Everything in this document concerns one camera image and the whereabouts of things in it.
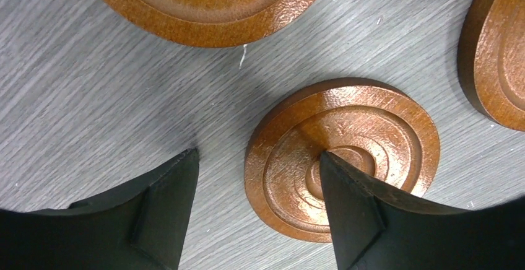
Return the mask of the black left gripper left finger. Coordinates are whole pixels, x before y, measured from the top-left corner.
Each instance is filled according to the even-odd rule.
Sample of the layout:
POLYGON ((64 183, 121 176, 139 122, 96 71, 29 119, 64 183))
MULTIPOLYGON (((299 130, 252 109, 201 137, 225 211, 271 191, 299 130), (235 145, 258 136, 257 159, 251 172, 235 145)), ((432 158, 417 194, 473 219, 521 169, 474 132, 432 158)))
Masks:
POLYGON ((1 211, 2 269, 177 269, 199 176, 187 149, 65 209, 1 211))

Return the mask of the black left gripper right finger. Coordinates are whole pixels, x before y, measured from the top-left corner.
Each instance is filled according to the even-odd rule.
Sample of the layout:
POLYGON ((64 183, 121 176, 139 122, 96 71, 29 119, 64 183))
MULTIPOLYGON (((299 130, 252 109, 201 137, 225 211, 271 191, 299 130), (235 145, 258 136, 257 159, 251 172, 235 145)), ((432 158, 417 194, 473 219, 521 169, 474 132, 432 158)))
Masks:
POLYGON ((330 152, 319 174, 339 269, 523 269, 524 198, 481 210, 395 188, 330 152))

